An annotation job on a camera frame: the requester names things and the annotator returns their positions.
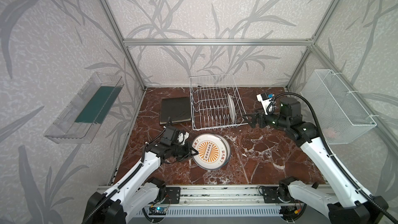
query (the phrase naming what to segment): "leaf patterned wallpaper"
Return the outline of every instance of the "leaf patterned wallpaper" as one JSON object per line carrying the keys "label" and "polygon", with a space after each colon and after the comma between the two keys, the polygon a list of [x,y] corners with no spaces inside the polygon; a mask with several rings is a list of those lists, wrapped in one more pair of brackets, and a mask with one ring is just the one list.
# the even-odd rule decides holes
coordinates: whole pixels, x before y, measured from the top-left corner
{"label": "leaf patterned wallpaper", "polygon": [[[395,134],[398,134],[397,19],[398,0],[343,0],[317,42]],[[303,71],[309,66],[323,68],[314,55]],[[305,82],[299,76],[292,89],[301,91]],[[398,158],[388,151],[375,130],[349,144],[333,145],[332,149],[364,186],[388,201],[389,212],[398,218]]]}
{"label": "leaf patterned wallpaper", "polygon": [[[107,0],[124,38],[311,38],[331,0]],[[131,46],[148,86],[233,73],[238,85],[281,85],[304,47]]]}
{"label": "leaf patterned wallpaper", "polygon": [[[142,95],[97,0],[1,0],[0,223],[78,223]],[[90,145],[43,136],[93,72],[125,86]]]}

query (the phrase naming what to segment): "white wire dish rack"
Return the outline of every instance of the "white wire dish rack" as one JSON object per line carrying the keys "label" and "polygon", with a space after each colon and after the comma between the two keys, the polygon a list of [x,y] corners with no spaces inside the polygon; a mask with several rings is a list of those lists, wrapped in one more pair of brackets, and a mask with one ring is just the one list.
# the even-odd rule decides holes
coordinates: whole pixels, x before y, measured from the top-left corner
{"label": "white wire dish rack", "polygon": [[246,124],[242,118],[246,111],[231,73],[190,77],[189,87],[194,130]]}
{"label": "white wire dish rack", "polygon": [[347,144],[376,126],[352,91],[330,69],[316,69],[301,94],[310,102],[330,144]]}

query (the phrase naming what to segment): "black notebook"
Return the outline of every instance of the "black notebook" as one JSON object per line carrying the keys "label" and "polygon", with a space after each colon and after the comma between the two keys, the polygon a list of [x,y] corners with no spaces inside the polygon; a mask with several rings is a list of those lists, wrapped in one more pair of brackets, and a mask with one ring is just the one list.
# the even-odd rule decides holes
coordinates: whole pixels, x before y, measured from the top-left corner
{"label": "black notebook", "polygon": [[162,99],[160,103],[160,124],[166,124],[171,117],[172,123],[191,121],[189,97]]}

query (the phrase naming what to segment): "marble table surface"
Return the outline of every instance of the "marble table surface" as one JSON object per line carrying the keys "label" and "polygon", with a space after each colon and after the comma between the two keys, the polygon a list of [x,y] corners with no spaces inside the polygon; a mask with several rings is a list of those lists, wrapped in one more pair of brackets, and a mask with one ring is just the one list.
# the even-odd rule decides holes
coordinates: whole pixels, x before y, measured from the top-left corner
{"label": "marble table surface", "polygon": [[[242,87],[239,93],[247,113],[261,108],[256,95],[262,92],[279,94],[282,87]],[[132,130],[115,182],[131,169],[142,155],[142,147],[156,137],[159,125],[160,102],[163,98],[189,96],[189,88],[148,88],[137,121]],[[295,176],[307,184],[324,183],[321,173],[309,157],[283,131],[266,128],[252,129],[249,125],[194,131],[192,123],[175,124],[189,132],[189,139],[203,133],[219,134],[231,146],[231,159],[222,168],[207,171],[192,159],[181,163],[163,164],[152,173],[168,185],[188,184],[278,184]]]}

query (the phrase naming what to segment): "gray floor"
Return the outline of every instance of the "gray floor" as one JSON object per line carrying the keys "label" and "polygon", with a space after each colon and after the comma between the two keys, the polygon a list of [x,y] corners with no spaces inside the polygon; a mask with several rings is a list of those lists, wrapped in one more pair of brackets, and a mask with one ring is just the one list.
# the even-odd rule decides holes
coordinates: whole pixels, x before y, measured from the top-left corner
{"label": "gray floor", "polygon": [[[129,224],[149,224],[145,218],[133,218]],[[205,218],[165,218],[161,224],[283,224],[280,217],[205,217]],[[295,221],[296,224],[329,224],[330,221],[311,207],[307,207],[305,213]]]}

